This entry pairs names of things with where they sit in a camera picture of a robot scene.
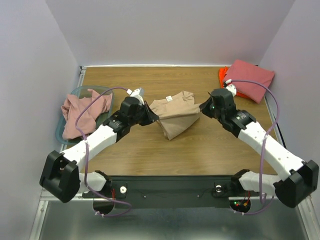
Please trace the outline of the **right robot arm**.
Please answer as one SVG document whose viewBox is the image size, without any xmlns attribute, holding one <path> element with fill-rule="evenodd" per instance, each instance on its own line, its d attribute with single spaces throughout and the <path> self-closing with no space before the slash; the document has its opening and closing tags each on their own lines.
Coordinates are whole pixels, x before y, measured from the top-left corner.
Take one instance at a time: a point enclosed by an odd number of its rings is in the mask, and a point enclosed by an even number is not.
<svg viewBox="0 0 320 240">
<path fill-rule="evenodd" d="M 259 174 L 244 169 L 230 182 L 231 192 L 263 192 L 277 197 L 282 204 L 295 208 L 318 187 L 319 166 L 289 152 L 262 128 L 247 111 L 238 110 L 234 102 L 234 85 L 213 90 L 200 111 L 216 119 L 222 127 L 243 141 L 275 170 L 276 175 Z"/>
</svg>

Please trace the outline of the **beige t shirt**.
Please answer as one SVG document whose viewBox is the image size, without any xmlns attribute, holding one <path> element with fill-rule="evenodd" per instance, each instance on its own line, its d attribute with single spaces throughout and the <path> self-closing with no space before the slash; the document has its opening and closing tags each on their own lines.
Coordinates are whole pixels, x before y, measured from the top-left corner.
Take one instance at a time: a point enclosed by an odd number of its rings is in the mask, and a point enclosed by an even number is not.
<svg viewBox="0 0 320 240">
<path fill-rule="evenodd" d="M 172 140 L 182 134 L 200 118 L 199 104 L 192 92 L 181 91 L 164 99 L 154 100 L 150 109 L 159 117 L 157 121 L 164 136 Z"/>
</svg>

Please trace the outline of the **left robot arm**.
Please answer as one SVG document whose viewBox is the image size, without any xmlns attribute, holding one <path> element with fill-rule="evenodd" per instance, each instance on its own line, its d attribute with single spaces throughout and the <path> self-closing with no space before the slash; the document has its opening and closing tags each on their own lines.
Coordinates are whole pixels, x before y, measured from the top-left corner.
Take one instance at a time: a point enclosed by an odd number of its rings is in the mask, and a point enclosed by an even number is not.
<svg viewBox="0 0 320 240">
<path fill-rule="evenodd" d="M 126 136 L 134 125 L 147 126 L 159 119 L 147 102 L 126 97 L 120 109 L 81 142 L 62 152 L 48 154 L 40 176 L 41 187 L 67 203 L 76 194 L 95 191 L 100 197 L 111 193 L 111 184 L 102 172 L 88 172 L 89 161 Z"/>
</svg>

